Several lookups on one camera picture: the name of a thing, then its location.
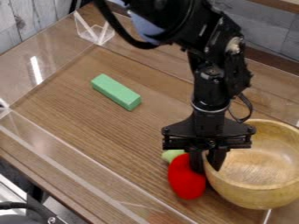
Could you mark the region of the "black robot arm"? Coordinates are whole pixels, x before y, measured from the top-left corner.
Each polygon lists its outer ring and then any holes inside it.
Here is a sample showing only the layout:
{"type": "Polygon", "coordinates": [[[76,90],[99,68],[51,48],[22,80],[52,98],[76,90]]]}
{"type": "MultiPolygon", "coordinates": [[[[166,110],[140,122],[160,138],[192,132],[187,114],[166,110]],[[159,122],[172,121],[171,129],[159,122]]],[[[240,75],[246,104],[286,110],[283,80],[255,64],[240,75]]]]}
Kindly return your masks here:
{"type": "Polygon", "coordinates": [[[204,173],[204,162],[218,170],[230,150],[248,148],[256,133],[246,117],[226,117],[234,99],[252,106],[243,94],[252,73],[239,25],[208,0],[119,0],[143,37],[138,40],[120,24],[107,0],[94,2],[131,46],[150,50],[176,44],[187,53],[194,77],[192,112],[183,121],[163,127],[163,148],[186,151],[195,172],[204,173]]]}

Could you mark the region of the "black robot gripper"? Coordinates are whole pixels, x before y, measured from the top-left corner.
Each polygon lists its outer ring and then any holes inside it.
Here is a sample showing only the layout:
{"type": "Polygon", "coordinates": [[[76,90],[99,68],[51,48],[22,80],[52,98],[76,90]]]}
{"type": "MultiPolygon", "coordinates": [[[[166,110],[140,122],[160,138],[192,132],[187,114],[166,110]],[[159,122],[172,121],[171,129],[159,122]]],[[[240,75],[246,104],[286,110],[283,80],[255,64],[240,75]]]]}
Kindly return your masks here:
{"type": "Polygon", "coordinates": [[[199,174],[204,173],[200,149],[208,150],[207,160],[218,172],[224,163],[228,148],[246,149],[252,144],[251,137],[256,134],[256,128],[244,122],[228,119],[226,113],[226,110],[218,113],[194,110],[188,118],[162,129],[163,149],[190,149],[191,169],[199,174]]]}

